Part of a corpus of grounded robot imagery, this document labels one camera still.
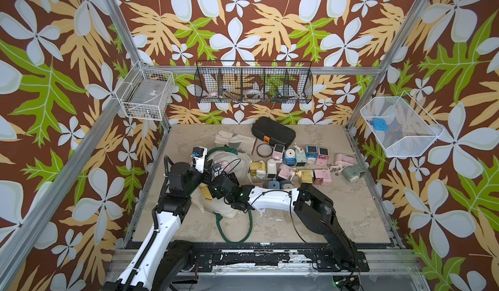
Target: tape roll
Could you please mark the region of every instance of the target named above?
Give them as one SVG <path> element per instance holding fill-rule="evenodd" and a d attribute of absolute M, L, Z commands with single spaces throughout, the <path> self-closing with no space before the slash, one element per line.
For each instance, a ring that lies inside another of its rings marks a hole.
<path fill-rule="evenodd" d="M 290 159 L 294 158 L 294 157 L 295 157 L 295 152 L 294 152 L 294 150 L 293 150 L 293 149 L 288 149 L 288 150 L 286 150 L 286 157 L 288 157 L 288 158 L 290 158 Z"/>
<path fill-rule="evenodd" d="M 273 149 L 269 144 L 260 144 L 257 147 L 257 154 L 262 158 L 269 158 L 272 155 Z"/>

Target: floral wallpaper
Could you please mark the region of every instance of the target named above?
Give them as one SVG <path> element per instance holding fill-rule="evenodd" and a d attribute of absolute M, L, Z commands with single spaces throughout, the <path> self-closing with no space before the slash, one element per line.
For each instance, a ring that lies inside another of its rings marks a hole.
<path fill-rule="evenodd" d="M 351 130 L 433 290 L 499 288 L 498 9 L 497 0 L 431 0 L 377 88 L 409 93 L 445 127 L 423 156 L 387 159 L 365 122 Z"/>
<path fill-rule="evenodd" d="M 377 66 L 414 0 L 117 0 L 145 63 Z M 314 76 L 309 104 L 198 104 L 194 76 L 176 75 L 172 123 L 344 124 L 370 76 Z M 251 76 L 245 78 L 250 82 Z"/>
<path fill-rule="evenodd" d="M 0 251 L 130 67 L 103 0 L 0 0 Z M 118 113 L 9 290 L 98 289 L 162 136 Z"/>

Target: black tool case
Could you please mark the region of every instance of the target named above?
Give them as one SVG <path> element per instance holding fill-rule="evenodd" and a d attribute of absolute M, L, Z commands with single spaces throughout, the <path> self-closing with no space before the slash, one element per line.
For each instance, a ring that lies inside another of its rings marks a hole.
<path fill-rule="evenodd" d="M 254 137 L 263 140 L 271 146 L 281 144 L 286 149 L 293 143 L 296 137 L 296 133 L 292 129 L 268 117 L 259 118 L 253 124 L 251 132 Z"/>

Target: wire basket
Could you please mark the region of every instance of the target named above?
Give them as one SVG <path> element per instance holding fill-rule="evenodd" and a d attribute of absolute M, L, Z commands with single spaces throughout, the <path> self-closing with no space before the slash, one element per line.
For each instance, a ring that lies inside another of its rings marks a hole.
<path fill-rule="evenodd" d="M 411 103 L 403 96 L 409 97 Z M 374 97 L 360 110 L 388 158 L 420 157 L 444 131 L 411 96 L 403 96 Z M 374 118 L 383 119 L 387 129 L 376 130 Z"/>
<path fill-rule="evenodd" d="M 304 104 L 312 100 L 310 62 L 308 66 L 295 67 L 275 61 L 268 62 L 269 66 L 229 67 L 217 64 L 219 61 L 202 62 L 196 62 L 194 75 L 197 102 Z"/>
<path fill-rule="evenodd" d="M 149 68 L 130 71 L 123 83 L 129 84 L 120 104 L 129 118 L 161 121 L 173 87 L 173 74 Z"/>

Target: small blue box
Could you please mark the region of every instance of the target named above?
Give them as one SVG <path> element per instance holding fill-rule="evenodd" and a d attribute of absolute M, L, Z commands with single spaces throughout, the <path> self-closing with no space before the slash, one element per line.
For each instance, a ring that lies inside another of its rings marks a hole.
<path fill-rule="evenodd" d="M 280 189 L 280 184 L 278 181 L 270 181 L 267 185 L 268 189 Z"/>
<path fill-rule="evenodd" d="M 385 120 L 380 118 L 373 118 L 371 124 L 375 131 L 387 131 L 388 125 L 386 125 Z"/>

